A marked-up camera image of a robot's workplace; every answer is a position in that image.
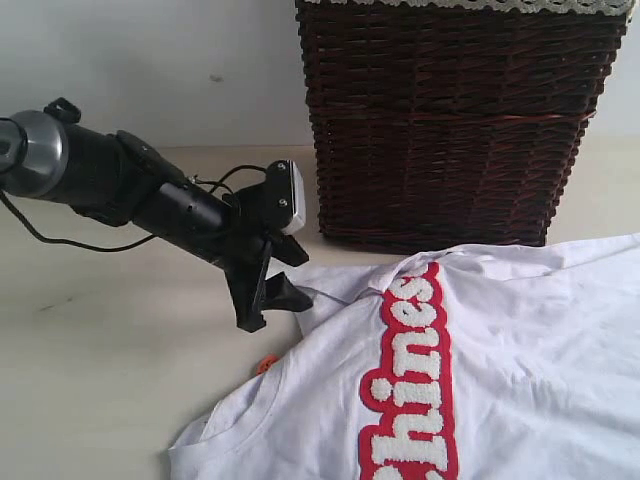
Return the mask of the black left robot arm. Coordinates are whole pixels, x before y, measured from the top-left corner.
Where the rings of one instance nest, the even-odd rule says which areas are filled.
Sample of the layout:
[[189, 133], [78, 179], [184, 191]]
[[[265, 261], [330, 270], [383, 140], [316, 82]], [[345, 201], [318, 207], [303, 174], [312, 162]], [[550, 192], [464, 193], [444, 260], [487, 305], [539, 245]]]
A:
[[110, 227], [141, 228], [221, 269], [237, 326], [261, 329], [267, 310], [303, 312], [311, 299], [271, 260], [297, 267], [309, 259], [296, 241], [306, 221], [304, 183], [295, 163], [278, 160], [240, 190], [224, 180], [185, 175], [149, 144], [119, 131], [80, 124], [80, 110], [58, 98], [40, 111], [1, 121], [1, 200], [30, 198], [70, 207]]

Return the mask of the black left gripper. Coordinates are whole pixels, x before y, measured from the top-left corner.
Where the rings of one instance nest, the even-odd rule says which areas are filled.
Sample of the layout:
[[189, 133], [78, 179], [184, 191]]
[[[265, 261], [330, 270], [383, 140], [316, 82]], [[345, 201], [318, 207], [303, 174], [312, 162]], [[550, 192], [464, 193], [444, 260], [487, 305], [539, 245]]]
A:
[[266, 280], [272, 257], [288, 266], [301, 266], [309, 255], [292, 235], [273, 233], [265, 226], [263, 187], [245, 187], [234, 196], [234, 216], [224, 244], [223, 270], [236, 314], [244, 331], [266, 326], [265, 310], [300, 313], [313, 306], [312, 299], [296, 288], [284, 272]]

